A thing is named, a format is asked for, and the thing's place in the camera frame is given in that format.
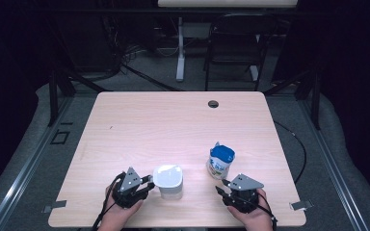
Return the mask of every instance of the gray carpet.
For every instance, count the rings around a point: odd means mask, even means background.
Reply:
[[[277,60],[277,51],[277,49],[270,51],[260,90],[271,87],[270,78]],[[185,80],[182,83],[175,81],[176,55],[162,56],[158,53],[139,52],[136,53],[135,57],[134,55],[131,56],[133,59],[129,65],[167,85],[182,90],[203,90],[203,49],[197,46],[191,48],[190,46],[186,54]],[[213,70],[214,75],[215,73],[223,75],[219,68]],[[241,72],[241,75],[243,75],[242,78],[250,77],[248,72]],[[162,90],[125,69],[112,78],[96,83],[108,90]],[[230,83],[225,83],[225,85],[227,87],[231,86],[231,89],[226,90],[245,90],[236,88]],[[42,156],[39,165],[33,177],[27,182],[26,190],[22,192],[20,199],[15,202],[16,206],[9,212],[9,218],[5,220],[3,225],[4,230],[57,230],[47,224],[49,214],[43,214],[41,210],[45,205],[50,205],[56,200],[95,100],[93,90],[79,83],[74,83],[74,86],[77,93],[71,99],[69,108],[61,117],[58,126],[53,128],[59,129],[60,132],[68,132],[67,140],[64,144],[49,143],[41,151]],[[223,90],[223,88],[219,87],[212,90]],[[279,228],[279,230],[354,230],[354,226],[343,207],[342,200],[338,196],[335,185],[326,170],[323,150],[313,134],[311,125],[306,122],[307,113],[303,110],[303,105],[306,105],[306,102],[296,101],[291,94],[292,90],[294,90],[294,86],[284,90],[282,94],[268,96],[267,100],[274,120],[293,131],[305,146],[307,163],[303,176],[297,183],[297,189],[301,200],[309,199],[315,206],[305,212],[307,223],[303,227]],[[46,125],[49,121],[48,87],[44,86],[38,90],[38,95],[40,104],[34,120],[0,178],[0,205],[16,176],[28,161],[28,158],[38,150],[40,140],[47,133]],[[345,138],[341,131],[339,119],[331,103],[324,97],[321,101],[320,124],[322,127],[321,133],[326,139],[329,149],[370,230],[370,187],[352,164],[345,148]],[[292,175],[296,178],[304,162],[303,149],[290,132],[277,124],[276,127]]]

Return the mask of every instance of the table top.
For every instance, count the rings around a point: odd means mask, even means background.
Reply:
[[[215,100],[219,106],[211,108]],[[241,227],[206,169],[219,141],[235,151],[228,180],[239,173],[264,184],[278,226],[305,224],[266,99],[260,92],[102,92],[92,108],[57,201],[53,227],[90,227],[105,188],[133,167],[144,177],[161,165],[183,170],[183,196],[165,200],[157,187],[126,227]]]
[[[295,8],[298,0],[158,0],[171,8]]]

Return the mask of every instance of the office chair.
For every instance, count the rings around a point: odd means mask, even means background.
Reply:
[[[269,38],[277,29],[275,17],[257,13],[228,13],[215,19],[209,30],[203,69],[208,90],[211,64],[258,66],[254,90],[258,89]]]

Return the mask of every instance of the dark background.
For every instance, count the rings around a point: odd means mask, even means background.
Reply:
[[[155,1],[115,2],[121,6],[132,4],[130,7],[155,6]],[[370,2],[362,5],[347,1],[340,2],[340,6],[333,2],[300,3],[302,12],[334,12],[344,8],[351,20],[340,33],[333,34],[330,30],[336,21],[293,21],[274,80],[297,75],[308,69],[323,49],[331,49],[322,70],[322,93],[340,117],[351,158],[370,183]],[[34,4],[48,6],[44,1]],[[81,9],[95,8],[98,2],[50,1],[50,4]],[[0,174],[33,117],[38,104],[35,91],[48,83],[53,69],[57,66],[77,71],[119,69],[116,51],[110,47],[98,16],[63,15],[47,21],[41,14],[26,14],[18,6],[14,0],[0,0]],[[125,24],[125,35],[152,49],[153,37],[144,38],[152,35],[150,28],[157,22],[164,23],[161,18],[137,17],[131,24]],[[323,46],[328,37],[336,37],[337,45]]]

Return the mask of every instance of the blue cap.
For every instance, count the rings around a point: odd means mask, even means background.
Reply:
[[[217,145],[211,149],[211,156],[225,163],[231,163],[235,159],[235,152],[224,145]]]

